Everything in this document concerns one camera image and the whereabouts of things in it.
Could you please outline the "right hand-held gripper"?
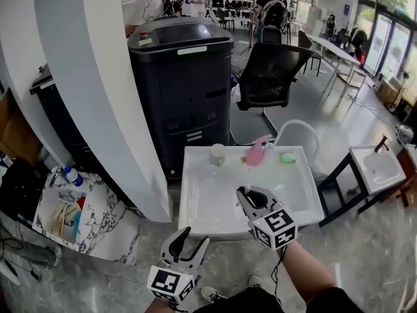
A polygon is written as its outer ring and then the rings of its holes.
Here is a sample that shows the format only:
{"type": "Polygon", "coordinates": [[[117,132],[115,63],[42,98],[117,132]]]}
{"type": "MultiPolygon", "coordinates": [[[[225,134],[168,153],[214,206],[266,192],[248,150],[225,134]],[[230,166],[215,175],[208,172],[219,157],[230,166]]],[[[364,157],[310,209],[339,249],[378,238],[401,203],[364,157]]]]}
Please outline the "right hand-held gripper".
{"type": "Polygon", "coordinates": [[[291,213],[264,188],[237,188],[238,202],[248,217],[253,236],[271,250],[278,250],[293,242],[298,235],[298,226],[291,213]],[[264,215],[258,215],[257,207],[272,207],[264,215]]]}

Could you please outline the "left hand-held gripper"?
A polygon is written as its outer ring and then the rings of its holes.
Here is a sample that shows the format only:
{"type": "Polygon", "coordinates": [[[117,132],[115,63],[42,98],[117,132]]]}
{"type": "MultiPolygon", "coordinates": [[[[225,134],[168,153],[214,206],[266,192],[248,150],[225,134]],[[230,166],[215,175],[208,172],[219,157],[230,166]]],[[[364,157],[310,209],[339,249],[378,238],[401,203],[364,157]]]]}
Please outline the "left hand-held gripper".
{"type": "Polygon", "coordinates": [[[147,288],[155,298],[179,305],[195,288],[210,239],[208,236],[204,237],[190,257],[180,259],[190,231],[190,226],[182,228],[162,244],[162,261],[151,267],[147,281],[147,288]]]}

